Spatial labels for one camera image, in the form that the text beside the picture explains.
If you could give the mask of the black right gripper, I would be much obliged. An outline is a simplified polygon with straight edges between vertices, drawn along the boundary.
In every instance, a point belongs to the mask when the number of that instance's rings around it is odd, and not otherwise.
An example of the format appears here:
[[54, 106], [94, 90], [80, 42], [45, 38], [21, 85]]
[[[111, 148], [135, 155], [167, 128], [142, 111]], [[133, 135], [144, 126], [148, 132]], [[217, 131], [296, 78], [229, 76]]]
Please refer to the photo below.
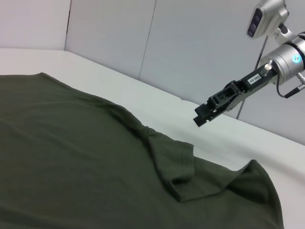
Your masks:
[[225, 111], [231, 111], [240, 102], [265, 87], [277, 75], [273, 62], [268, 62], [236, 82], [230, 82], [223, 90], [208, 98], [195, 109], [198, 127], [212, 121]]

